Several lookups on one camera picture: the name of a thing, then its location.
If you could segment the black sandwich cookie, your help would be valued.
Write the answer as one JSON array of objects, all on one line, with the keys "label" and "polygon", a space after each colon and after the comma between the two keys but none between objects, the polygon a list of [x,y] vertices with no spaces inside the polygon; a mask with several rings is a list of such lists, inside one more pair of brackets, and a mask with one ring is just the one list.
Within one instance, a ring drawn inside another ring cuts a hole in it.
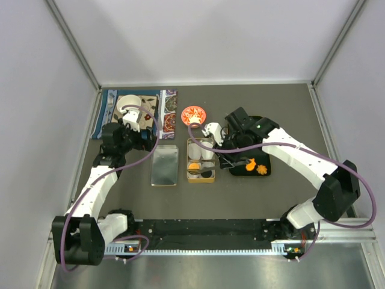
[{"label": "black sandwich cookie", "polygon": [[208,178],[211,178],[211,177],[212,177],[212,172],[211,171],[203,172],[203,173],[200,174],[200,178],[208,179]]}]

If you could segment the orange round cookie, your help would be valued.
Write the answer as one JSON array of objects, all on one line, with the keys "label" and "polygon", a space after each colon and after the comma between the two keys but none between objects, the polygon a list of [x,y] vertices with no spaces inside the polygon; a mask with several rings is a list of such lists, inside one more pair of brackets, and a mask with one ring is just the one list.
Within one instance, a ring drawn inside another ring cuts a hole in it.
[{"label": "orange round cookie", "polygon": [[189,163],[188,170],[199,170],[200,163]]}]

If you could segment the black serving tongs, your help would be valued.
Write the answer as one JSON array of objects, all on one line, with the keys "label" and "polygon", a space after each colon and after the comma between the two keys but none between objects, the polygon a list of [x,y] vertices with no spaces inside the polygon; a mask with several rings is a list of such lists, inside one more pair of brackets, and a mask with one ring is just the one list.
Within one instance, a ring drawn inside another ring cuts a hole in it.
[{"label": "black serving tongs", "polygon": [[190,161],[187,165],[187,172],[192,175],[199,175],[204,172],[210,172],[217,169],[232,169],[249,163],[251,163],[251,161],[248,159],[235,163],[224,162],[223,164],[217,160]]}]

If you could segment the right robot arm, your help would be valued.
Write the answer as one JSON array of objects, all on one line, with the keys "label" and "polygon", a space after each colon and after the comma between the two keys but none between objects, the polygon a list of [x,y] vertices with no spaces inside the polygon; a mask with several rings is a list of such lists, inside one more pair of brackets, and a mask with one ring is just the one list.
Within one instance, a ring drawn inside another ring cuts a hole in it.
[{"label": "right robot arm", "polygon": [[315,156],[313,150],[291,137],[267,117],[249,116],[239,107],[226,117],[227,125],[212,128],[220,167],[233,175],[268,176],[270,158],[276,157],[305,177],[316,189],[315,197],[292,206],[282,215],[274,232],[295,238],[303,228],[320,220],[338,221],[359,198],[359,180],[348,160],[339,167]]}]

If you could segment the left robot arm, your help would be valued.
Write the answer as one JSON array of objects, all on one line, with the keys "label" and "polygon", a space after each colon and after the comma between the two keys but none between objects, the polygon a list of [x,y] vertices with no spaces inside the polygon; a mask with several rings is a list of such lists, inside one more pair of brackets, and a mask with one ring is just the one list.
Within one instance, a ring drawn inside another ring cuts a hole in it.
[{"label": "left robot arm", "polygon": [[63,216],[52,221],[55,258],[69,273],[69,266],[97,266],[104,258],[105,248],[119,235],[128,239],[135,235],[136,224],[129,220],[131,212],[114,210],[99,220],[99,213],[110,189],[122,170],[143,162],[126,164],[126,154],[135,149],[147,151],[148,159],[159,141],[158,124],[134,131],[119,121],[102,127],[102,142],[93,161],[90,176],[75,203]]}]

